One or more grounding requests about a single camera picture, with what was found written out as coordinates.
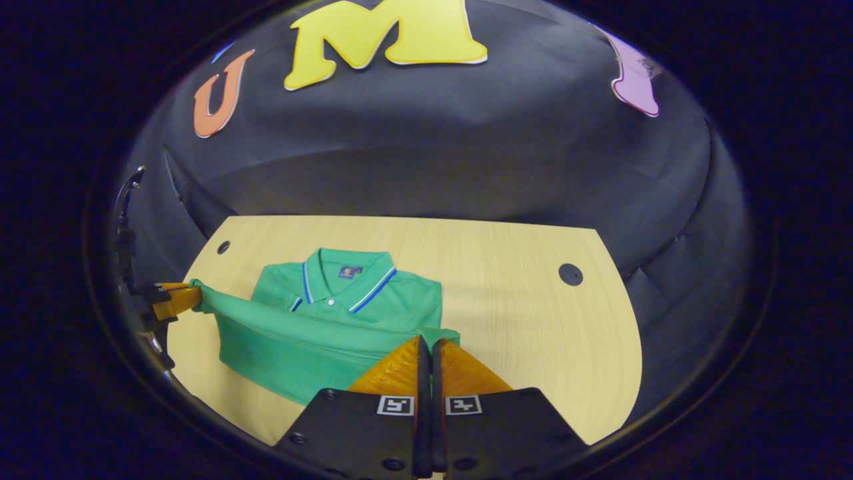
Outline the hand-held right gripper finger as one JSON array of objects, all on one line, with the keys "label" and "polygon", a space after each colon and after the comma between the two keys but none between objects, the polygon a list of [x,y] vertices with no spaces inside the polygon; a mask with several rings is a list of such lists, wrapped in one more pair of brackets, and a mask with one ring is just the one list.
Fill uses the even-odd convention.
[{"label": "hand-held right gripper finger", "polygon": [[275,449],[333,479],[430,477],[430,353],[405,341],[349,389],[323,388]]},{"label": "hand-held right gripper finger", "polygon": [[433,467],[445,479],[541,479],[588,444],[537,388],[515,389],[472,353],[432,348]]}]

